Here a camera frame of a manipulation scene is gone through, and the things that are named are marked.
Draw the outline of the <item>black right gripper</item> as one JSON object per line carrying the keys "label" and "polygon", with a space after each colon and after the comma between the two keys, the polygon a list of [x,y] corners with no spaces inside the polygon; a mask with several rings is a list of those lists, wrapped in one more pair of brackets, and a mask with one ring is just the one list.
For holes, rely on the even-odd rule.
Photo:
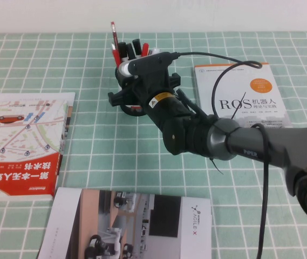
{"label": "black right gripper", "polygon": [[118,93],[108,93],[108,100],[112,106],[146,106],[157,94],[173,93],[174,88],[181,85],[181,77],[177,73],[169,75],[167,70],[131,77],[125,77],[116,70],[115,77],[121,90]]}

